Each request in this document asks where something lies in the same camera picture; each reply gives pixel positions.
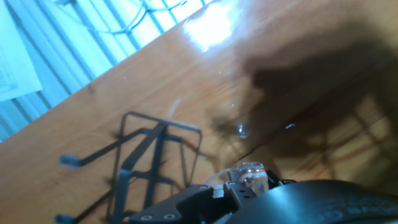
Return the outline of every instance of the wood grain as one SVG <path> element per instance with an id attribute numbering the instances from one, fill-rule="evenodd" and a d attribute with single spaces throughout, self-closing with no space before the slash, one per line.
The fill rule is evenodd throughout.
<path id="1" fill-rule="evenodd" d="M 214 1 L 0 145 L 0 222 L 78 215 L 108 190 L 114 154 L 78 170 L 59 166 L 59 156 L 115 141 L 128 111 L 170 119 L 176 101 L 171 119 L 203 131 L 206 157 L 195 182 L 259 161 L 283 178 L 343 179 L 398 194 L 397 7 L 395 0 Z M 215 39 L 223 10 L 231 33 L 204 49 L 192 29 Z M 192 25 L 201 21 L 207 25 Z M 237 137 L 240 124 L 246 139 Z M 144 126 L 154 123 L 129 119 L 126 132 Z M 150 167 L 151 152 L 136 169 Z M 192 163 L 193 152 L 186 156 Z M 168 143 L 162 159 L 161 174 L 182 184 L 178 146 Z M 131 185 L 127 208 L 142 209 L 145 187 Z M 160 186 L 157 201 L 169 193 Z M 84 223 L 100 222 L 105 209 Z"/>

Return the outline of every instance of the cable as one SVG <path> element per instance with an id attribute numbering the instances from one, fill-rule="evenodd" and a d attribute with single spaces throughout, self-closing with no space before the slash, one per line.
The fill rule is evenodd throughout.
<path id="1" fill-rule="evenodd" d="M 170 7 L 163 7 L 163 8 L 155 8 L 155 7 L 149 7 L 148 4 L 146 3 L 146 0 L 139 0 L 139 2 L 141 2 L 142 5 L 144 5 L 145 10 L 148 10 L 150 12 L 161 12 L 161 11 L 169 11 L 172 10 L 174 8 L 176 8 L 177 6 L 182 6 L 185 3 L 187 3 L 188 0 L 181 0 L 179 3 L 175 4 L 174 6 L 170 6 Z M 133 3 L 134 5 L 138 6 L 137 3 L 135 3 L 132 0 L 129 0 L 129 2 Z"/>
<path id="2" fill-rule="evenodd" d="M 138 6 L 139 9 L 137 11 L 137 14 L 134 16 L 134 18 L 131 20 L 131 22 L 129 22 L 128 25 L 126 25 L 125 27 L 123 27 L 122 29 L 119 30 L 98 30 L 98 29 L 92 29 L 90 27 L 88 27 L 86 24 L 82 23 L 82 21 L 74 18 L 73 16 L 71 16 L 67 11 L 65 11 L 62 7 L 60 7 L 58 4 L 52 2 L 51 0 L 48 0 L 51 3 L 55 4 L 55 7 L 57 7 L 59 10 L 61 10 L 66 16 L 68 16 L 72 21 L 76 22 L 77 24 L 81 25 L 82 27 L 84 27 L 85 29 L 92 31 L 92 32 L 97 32 L 97 33 L 103 33 L 103 34 L 112 34 L 112 35 L 118 35 L 118 34 L 126 34 L 126 33 L 130 33 L 133 28 L 137 27 L 142 20 L 144 20 L 145 15 L 147 14 L 147 12 L 159 12 L 159 11 L 169 11 L 172 10 L 174 8 L 176 8 L 177 6 L 183 5 L 185 4 L 188 0 L 182 0 L 179 3 L 175 4 L 172 7 L 164 7 L 164 8 L 153 8 L 153 7 L 148 7 L 146 0 L 139 0 L 140 5 L 136 4 L 135 2 L 129 0 L 129 2 L 133 3 L 134 5 Z M 141 13 L 141 10 L 144 9 L 145 12 L 142 15 L 142 17 L 139 19 L 139 21 L 133 25 L 133 23 L 138 19 L 139 14 Z"/>

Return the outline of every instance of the black plastic object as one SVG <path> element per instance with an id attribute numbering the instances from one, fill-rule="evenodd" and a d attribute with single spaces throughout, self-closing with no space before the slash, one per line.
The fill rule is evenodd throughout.
<path id="1" fill-rule="evenodd" d="M 226 223 L 385 223 L 398 220 L 398 198 L 336 180 L 275 187 L 240 208 Z"/>
<path id="2" fill-rule="evenodd" d="M 156 121 L 158 124 L 153 129 L 141 128 L 130 134 L 124 135 L 124 127 L 126 125 L 126 119 L 128 116 L 135 116 L 143 119 L 148 119 L 151 121 Z M 195 151 L 195 159 L 193 161 L 192 169 L 190 172 L 190 176 L 187 177 L 185 158 L 183 156 L 183 145 L 187 144 L 184 139 L 167 134 L 167 127 L 173 126 L 180 129 L 185 129 L 187 131 L 193 131 L 199 135 L 199 143 L 198 146 L 193 150 Z M 123 143 L 131 140 L 132 138 L 138 136 L 139 134 L 147 135 L 144 140 L 136 147 L 136 149 L 127 157 L 127 159 L 122 163 L 121 169 L 119 171 L 119 178 L 117 178 L 118 167 L 119 167 L 119 158 L 121 153 L 121 146 Z M 144 199 L 144 209 L 152 206 L 152 198 L 155 191 L 155 184 L 158 182 L 169 184 L 170 186 L 174 186 L 175 183 L 173 180 L 168 179 L 166 177 L 159 177 L 159 167 L 162 165 L 160 161 L 162 157 L 162 150 L 164 141 L 175 141 L 180 143 L 180 153 L 181 153 L 181 165 L 182 165 L 182 174 L 184 179 L 185 187 L 188 187 L 191 184 L 193 171 L 195 170 L 196 161 L 200 152 L 200 143 L 202 139 L 201 131 L 197 128 L 193 128 L 191 126 L 174 123 L 170 121 L 165 121 L 158 118 L 153 118 L 144 114 L 136 113 L 136 112 L 128 112 L 122 117 L 121 127 L 119 132 L 119 140 L 116 142 L 100 149 L 99 151 L 89 155 L 83 159 L 80 159 L 77 156 L 73 155 L 62 155 L 60 157 L 60 163 L 63 166 L 77 169 L 79 167 L 83 167 L 88 165 L 89 163 L 97 160 L 99 157 L 107 154 L 113 149 L 117 149 L 116 158 L 113 168 L 113 176 L 111 181 L 111 189 L 106 192 L 101 198 L 99 198 L 95 203 L 92 204 L 89 208 L 87 208 L 82 214 L 77 217 L 72 217 L 70 215 L 60 214 L 55 217 L 56 224 L 76 224 L 81 222 L 84 218 L 86 218 L 91 212 L 93 212 L 99 205 L 104 203 L 105 201 L 109 201 L 108 209 L 106 214 L 106 219 L 111 220 L 112 224 L 122 224 L 123 219 L 126 216 L 126 211 L 124 209 L 124 205 L 126 203 L 126 197 L 128 192 L 128 187 L 131 182 L 134 182 L 136 179 L 147 179 L 148 185 Z M 141 156 L 146 152 L 148 147 L 151 145 L 153 141 L 156 139 L 155 151 L 152 159 L 151 169 L 147 172 L 138 172 L 133 170 L 137 161 L 141 158 Z M 110 210 L 112 208 L 112 201 L 114 193 L 116 193 L 116 198 L 114 201 L 114 209 L 113 214 L 111 214 Z"/>

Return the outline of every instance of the black wire rack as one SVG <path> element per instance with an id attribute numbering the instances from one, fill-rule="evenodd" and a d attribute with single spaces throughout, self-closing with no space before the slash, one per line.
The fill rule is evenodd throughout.
<path id="1" fill-rule="evenodd" d="M 126 127 L 126 120 L 128 116 L 134 116 L 150 121 L 157 122 L 157 125 L 152 129 L 147 128 L 139 128 L 127 135 L 124 134 L 124 130 Z M 174 136 L 171 134 L 167 134 L 167 128 L 169 126 L 184 129 L 187 131 L 191 131 L 197 133 L 199 136 L 199 141 L 197 146 L 194 146 L 190 142 L 184 140 L 179 136 Z M 120 163 L 120 154 L 122 150 L 122 145 L 125 142 L 130 141 L 134 137 L 144 134 L 146 137 L 138 144 L 138 146 L 133 150 L 130 155 L 123 161 L 121 168 L 119 169 Z M 142 157 L 142 155 L 146 152 L 149 146 L 155 141 L 155 150 L 152 158 L 152 165 L 150 170 L 147 172 L 140 172 L 134 170 L 134 166 L 137 161 Z M 99 151 L 80 159 L 77 156 L 73 155 L 62 155 L 60 157 L 60 163 L 63 166 L 77 169 L 83 166 L 90 164 L 91 162 L 97 160 L 101 156 L 109 153 L 110 151 L 116 149 L 116 156 L 114 160 L 113 174 L 111 179 L 111 187 L 110 190 L 107 191 L 103 196 L 101 196 L 97 201 L 91 204 L 85 211 L 79 214 L 77 217 L 73 217 L 71 215 L 59 214 L 55 217 L 56 224 L 77 224 L 84 220 L 89 214 L 94 212 L 100 205 L 105 202 L 108 202 L 108 207 L 106 209 L 105 220 L 107 222 L 111 222 L 112 224 L 122 224 L 124 218 L 131 216 L 134 214 L 133 211 L 125 210 L 125 203 L 127 199 L 128 188 L 131 183 L 133 183 L 137 179 L 146 179 L 148 180 L 143 209 L 146 209 L 152 205 L 155 185 L 158 183 L 167 184 L 171 188 L 171 194 L 173 194 L 174 187 L 178 187 L 178 185 L 170 178 L 159 176 L 159 168 L 164 162 L 161 162 L 161 157 L 163 153 L 164 141 L 173 141 L 177 142 L 180 145 L 180 155 L 181 155 L 181 166 L 182 166 L 182 175 L 184 187 L 187 188 L 191 182 L 193 177 L 193 172 L 195 170 L 195 166 L 197 163 L 197 159 L 200 153 L 200 144 L 202 140 L 202 133 L 198 128 L 193 128 L 192 126 L 174 123 L 171 121 L 166 121 L 159 118 L 154 118 L 151 116 L 147 116 L 144 114 L 136 113 L 136 112 L 128 112 L 123 115 L 118 140 L 111 143 L 110 145 L 100 149 Z M 185 162 L 184 156 L 184 146 L 188 146 L 195 153 L 195 158 L 193 160 L 192 168 L 188 176 L 187 165 Z"/>

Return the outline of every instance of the screw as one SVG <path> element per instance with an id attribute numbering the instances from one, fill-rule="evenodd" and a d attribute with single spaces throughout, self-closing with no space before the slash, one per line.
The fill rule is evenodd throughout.
<path id="1" fill-rule="evenodd" d="M 168 214 L 168 215 L 163 216 L 163 218 L 164 219 L 174 219 L 175 215 L 174 214 Z"/>
<path id="2" fill-rule="evenodd" d="M 145 220 L 151 220 L 152 218 L 153 218 L 152 215 L 143 215 L 143 216 L 140 217 L 140 219 L 141 219 L 141 220 L 144 220 L 144 221 L 145 221 Z"/>

